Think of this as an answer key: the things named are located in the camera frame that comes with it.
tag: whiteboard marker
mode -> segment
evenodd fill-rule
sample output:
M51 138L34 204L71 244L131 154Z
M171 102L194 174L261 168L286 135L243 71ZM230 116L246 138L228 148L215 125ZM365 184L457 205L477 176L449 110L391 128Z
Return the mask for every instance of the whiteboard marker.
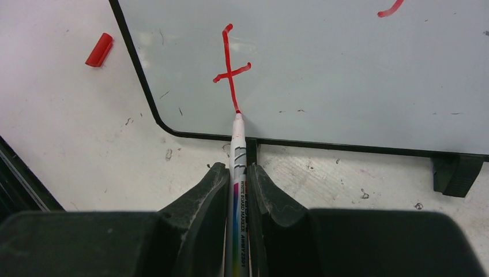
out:
M230 189L226 222L224 276L249 276L245 122L240 112L232 124Z

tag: red marker stroke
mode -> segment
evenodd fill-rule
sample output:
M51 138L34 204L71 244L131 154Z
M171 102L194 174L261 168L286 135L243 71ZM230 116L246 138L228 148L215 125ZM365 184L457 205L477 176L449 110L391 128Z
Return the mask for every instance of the red marker stroke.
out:
M390 9L378 12L377 16L378 17L391 16L393 13L396 12L397 9L399 9L399 7L403 4L403 2L404 2L404 0L396 0L394 5L392 5L392 7Z
M236 69L234 71L231 70L231 59L230 59L230 52L229 52L229 38L228 38L228 33L232 30L232 24L229 24L224 28L223 30L223 40L224 40L224 58L226 61L226 73L218 74L216 78L214 78L212 81L214 83L219 82L223 78L227 78L230 82L230 89L231 89L231 99L232 99L232 104L234 105L234 110L236 113L241 113L239 111L238 107L238 101L236 101L236 92L234 90L234 82L232 80L232 76L238 75L240 73L243 73L245 71L248 71L251 69L251 63L249 62L246 66L242 66L239 69Z

